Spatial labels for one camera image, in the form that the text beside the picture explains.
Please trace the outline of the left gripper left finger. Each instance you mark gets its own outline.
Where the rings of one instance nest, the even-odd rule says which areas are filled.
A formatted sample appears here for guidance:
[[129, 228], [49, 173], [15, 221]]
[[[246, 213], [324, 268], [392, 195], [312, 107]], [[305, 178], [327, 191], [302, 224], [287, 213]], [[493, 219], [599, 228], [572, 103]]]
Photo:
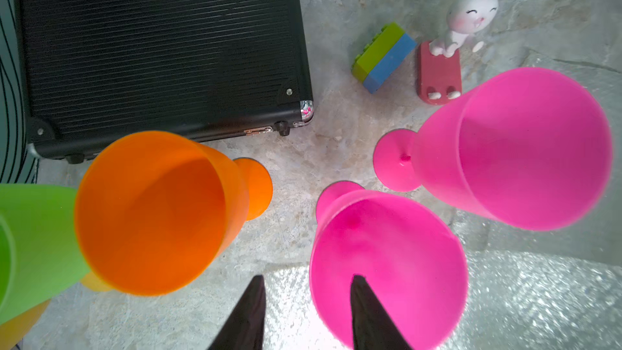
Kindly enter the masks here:
[[256, 275], [208, 349], [262, 350], [266, 309], [264, 278]]

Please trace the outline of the magenta wine glass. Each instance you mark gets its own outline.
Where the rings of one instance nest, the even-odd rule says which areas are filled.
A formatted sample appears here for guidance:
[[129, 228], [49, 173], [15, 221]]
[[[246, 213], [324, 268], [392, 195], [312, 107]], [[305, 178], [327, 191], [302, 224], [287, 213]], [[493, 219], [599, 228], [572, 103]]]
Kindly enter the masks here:
[[560, 72], [504, 72], [437, 110], [417, 131], [385, 134], [377, 178], [424, 187], [453, 207], [533, 231], [565, 228], [603, 196], [612, 133], [597, 100]]

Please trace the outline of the yellow wine glass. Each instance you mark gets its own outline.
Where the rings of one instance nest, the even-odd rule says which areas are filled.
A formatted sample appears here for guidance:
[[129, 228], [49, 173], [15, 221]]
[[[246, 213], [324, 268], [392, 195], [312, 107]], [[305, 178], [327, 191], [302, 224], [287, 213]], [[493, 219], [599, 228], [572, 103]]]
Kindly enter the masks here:
[[[94, 292], [112, 291], [113, 287], [105, 283], [94, 273], [87, 274], [80, 282], [84, 287]], [[27, 310], [1, 325], [1, 349], [21, 349], [22, 339], [44, 314], [50, 300]]]

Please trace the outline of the green plastic wine glass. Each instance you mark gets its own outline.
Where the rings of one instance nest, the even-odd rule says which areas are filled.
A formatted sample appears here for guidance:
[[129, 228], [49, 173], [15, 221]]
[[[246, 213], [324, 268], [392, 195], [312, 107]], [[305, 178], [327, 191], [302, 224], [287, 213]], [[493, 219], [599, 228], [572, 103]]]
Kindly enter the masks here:
[[1, 185], [1, 322], [58, 296], [90, 268], [75, 234], [77, 190]]

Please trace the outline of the pink wine glass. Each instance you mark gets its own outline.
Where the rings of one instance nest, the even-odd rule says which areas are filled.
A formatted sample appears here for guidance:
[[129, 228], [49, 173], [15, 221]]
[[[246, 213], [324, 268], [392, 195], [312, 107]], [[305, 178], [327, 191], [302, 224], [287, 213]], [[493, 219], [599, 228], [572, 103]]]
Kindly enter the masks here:
[[406, 342], [434, 349], [463, 316], [468, 295], [461, 241], [434, 212], [395, 194], [338, 181], [319, 196], [309, 285], [319, 317], [353, 346], [350, 286], [366, 278]]

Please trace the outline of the bubble wrap of pink glass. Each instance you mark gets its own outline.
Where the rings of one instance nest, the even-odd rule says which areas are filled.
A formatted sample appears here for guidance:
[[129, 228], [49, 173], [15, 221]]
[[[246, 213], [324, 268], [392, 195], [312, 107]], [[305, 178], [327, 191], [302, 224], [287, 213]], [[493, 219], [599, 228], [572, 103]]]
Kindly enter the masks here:
[[[621, 269], [542, 254], [470, 252], [467, 307], [444, 349], [619, 349]], [[306, 266], [265, 275], [265, 349], [341, 349]]]

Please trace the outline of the orange plastic wine glass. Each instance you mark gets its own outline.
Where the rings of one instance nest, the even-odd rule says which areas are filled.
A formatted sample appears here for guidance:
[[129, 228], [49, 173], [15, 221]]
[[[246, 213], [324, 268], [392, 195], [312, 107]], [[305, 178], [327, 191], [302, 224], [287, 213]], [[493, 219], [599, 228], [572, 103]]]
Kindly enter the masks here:
[[75, 233], [84, 284], [137, 296], [185, 287], [260, 217], [273, 197], [267, 169], [164, 131], [116, 140], [85, 173]]

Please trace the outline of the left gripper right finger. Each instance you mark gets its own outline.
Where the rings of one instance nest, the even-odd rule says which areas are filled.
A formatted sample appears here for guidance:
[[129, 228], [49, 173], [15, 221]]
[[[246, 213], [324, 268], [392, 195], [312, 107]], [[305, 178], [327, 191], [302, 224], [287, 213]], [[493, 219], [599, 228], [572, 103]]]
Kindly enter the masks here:
[[352, 279], [350, 302], [354, 349], [411, 350], [362, 275]]

